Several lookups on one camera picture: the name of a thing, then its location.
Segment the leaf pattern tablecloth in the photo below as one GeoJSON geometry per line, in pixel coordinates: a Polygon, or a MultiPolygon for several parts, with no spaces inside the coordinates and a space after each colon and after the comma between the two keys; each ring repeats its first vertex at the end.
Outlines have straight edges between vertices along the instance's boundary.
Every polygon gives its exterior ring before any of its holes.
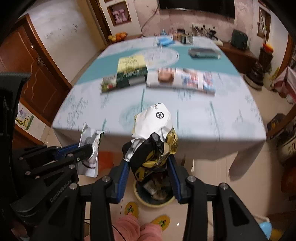
{"type": "Polygon", "coordinates": [[[121,150],[132,136],[134,117],[149,106],[163,103],[178,135],[177,157],[218,160],[236,154],[231,180],[251,167],[265,141],[263,121],[243,78],[229,59],[194,59],[189,46],[158,46],[157,37],[138,38],[107,47],[72,87],[52,127],[64,146],[77,142],[84,123],[104,131],[104,151],[121,150]],[[192,90],[150,88],[144,83],[102,93],[104,77],[117,72],[120,58],[142,54],[149,72],[161,67],[208,72],[214,94],[192,90]]]}

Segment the black television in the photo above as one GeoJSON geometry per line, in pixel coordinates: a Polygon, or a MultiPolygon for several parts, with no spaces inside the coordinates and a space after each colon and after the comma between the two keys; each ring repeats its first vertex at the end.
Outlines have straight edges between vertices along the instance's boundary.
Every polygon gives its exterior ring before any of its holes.
{"type": "Polygon", "coordinates": [[[234,0],[160,0],[160,9],[205,11],[235,18],[234,0]]]}

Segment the silver medicine box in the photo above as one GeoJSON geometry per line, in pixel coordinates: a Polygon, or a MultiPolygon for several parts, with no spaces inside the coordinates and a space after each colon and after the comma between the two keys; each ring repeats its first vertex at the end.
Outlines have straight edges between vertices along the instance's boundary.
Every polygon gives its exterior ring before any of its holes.
{"type": "Polygon", "coordinates": [[[188,51],[189,55],[192,58],[200,58],[200,59],[220,59],[221,54],[219,51],[214,49],[207,48],[190,48],[188,51]]]}

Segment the white power strip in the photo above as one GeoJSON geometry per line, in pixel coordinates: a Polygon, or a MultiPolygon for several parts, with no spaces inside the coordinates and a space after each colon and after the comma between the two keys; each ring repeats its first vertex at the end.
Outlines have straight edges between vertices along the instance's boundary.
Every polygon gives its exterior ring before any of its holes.
{"type": "Polygon", "coordinates": [[[210,24],[203,24],[203,23],[191,23],[191,27],[195,30],[206,30],[206,31],[210,31],[210,30],[218,30],[218,27],[214,26],[214,25],[210,25],[210,24]]]}

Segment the pink dumbbells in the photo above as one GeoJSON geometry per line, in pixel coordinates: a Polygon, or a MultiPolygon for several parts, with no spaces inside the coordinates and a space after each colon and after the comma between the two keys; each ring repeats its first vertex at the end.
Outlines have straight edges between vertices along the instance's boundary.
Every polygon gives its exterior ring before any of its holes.
{"type": "Polygon", "coordinates": [[[115,17],[115,23],[121,24],[127,21],[127,17],[125,15],[125,10],[120,9],[118,11],[114,11],[112,15],[115,17]]]}

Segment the clear plastic blister packaging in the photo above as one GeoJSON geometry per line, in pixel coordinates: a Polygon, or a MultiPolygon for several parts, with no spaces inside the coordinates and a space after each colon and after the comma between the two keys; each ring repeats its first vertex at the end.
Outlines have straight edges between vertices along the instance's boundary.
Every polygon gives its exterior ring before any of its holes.
{"type": "Polygon", "coordinates": [[[77,171],[79,175],[95,178],[98,175],[98,150],[101,136],[104,131],[91,128],[87,123],[83,124],[78,144],[83,157],[77,158],[77,171]]]}

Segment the white magazine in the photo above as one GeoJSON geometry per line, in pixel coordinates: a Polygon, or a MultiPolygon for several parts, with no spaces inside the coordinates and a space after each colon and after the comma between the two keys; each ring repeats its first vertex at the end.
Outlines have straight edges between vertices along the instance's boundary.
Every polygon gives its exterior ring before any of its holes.
{"type": "Polygon", "coordinates": [[[149,71],[146,80],[150,88],[171,88],[215,94],[211,72],[187,68],[159,68],[149,71]]]}

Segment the green beige drink carton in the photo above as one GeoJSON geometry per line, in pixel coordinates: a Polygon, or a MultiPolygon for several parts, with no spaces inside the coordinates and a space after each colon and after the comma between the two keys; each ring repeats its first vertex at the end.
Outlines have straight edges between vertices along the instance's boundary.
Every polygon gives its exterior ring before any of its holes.
{"type": "Polygon", "coordinates": [[[182,33],[174,33],[173,34],[173,40],[178,41],[185,45],[192,45],[193,44],[193,36],[192,35],[186,35],[182,33]]]}

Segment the black white wrapper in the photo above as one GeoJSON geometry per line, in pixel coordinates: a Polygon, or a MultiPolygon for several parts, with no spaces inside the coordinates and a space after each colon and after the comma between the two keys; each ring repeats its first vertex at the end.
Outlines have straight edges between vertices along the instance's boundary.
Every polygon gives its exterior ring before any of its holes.
{"type": "Polygon", "coordinates": [[[156,103],[134,117],[132,140],[122,147],[122,152],[135,179],[142,182],[163,168],[177,148],[171,113],[163,103],[156,103]]]}

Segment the fruit bowl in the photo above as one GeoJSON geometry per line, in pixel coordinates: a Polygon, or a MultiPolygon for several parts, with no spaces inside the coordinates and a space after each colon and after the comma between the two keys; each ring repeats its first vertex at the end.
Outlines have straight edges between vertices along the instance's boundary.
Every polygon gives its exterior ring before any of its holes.
{"type": "Polygon", "coordinates": [[[116,33],[115,35],[109,35],[108,40],[111,43],[117,43],[123,41],[127,36],[128,34],[126,32],[120,32],[116,33]]]}

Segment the dark ceramic jar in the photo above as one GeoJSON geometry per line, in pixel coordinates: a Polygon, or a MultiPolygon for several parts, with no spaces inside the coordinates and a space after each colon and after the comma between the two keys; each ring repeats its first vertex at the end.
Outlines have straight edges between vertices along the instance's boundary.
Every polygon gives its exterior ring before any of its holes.
{"type": "Polygon", "coordinates": [[[244,75],[244,80],[255,90],[261,91],[264,86],[264,71],[262,65],[256,61],[244,75]]]}

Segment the left yellow slipper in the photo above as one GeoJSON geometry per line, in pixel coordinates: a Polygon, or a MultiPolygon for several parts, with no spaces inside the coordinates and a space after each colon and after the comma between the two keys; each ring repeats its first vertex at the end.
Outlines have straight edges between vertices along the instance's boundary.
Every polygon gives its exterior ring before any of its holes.
{"type": "Polygon", "coordinates": [[[128,202],[125,206],[125,215],[131,215],[138,219],[139,209],[136,202],[128,202]]]}

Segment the wooden tv sideboard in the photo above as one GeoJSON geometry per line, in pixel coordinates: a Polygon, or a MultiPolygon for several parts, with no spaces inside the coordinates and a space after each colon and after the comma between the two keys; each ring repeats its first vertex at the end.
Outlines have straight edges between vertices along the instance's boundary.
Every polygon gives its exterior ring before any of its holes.
{"type": "Polygon", "coordinates": [[[223,43],[223,46],[219,46],[219,48],[228,57],[239,73],[246,74],[258,60],[250,50],[241,51],[233,47],[230,43],[223,43]]]}

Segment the white set-top box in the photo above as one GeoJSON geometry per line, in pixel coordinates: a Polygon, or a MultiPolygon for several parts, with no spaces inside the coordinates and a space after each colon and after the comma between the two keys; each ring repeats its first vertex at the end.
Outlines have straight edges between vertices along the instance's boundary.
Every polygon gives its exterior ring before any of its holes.
{"type": "Polygon", "coordinates": [[[218,47],[223,47],[224,43],[221,40],[212,40],[218,47]]]}

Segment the pale yellow box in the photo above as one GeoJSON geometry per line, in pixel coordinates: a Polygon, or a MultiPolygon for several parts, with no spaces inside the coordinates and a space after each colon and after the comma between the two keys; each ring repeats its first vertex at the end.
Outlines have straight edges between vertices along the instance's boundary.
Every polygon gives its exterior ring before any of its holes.
{"type": "Polygon", "coordinates": [[[101,92],[105,93],[146,83],[147,73],[147,65],[142,54],[120,58],[117,73],[103,77],[101,92]]]}

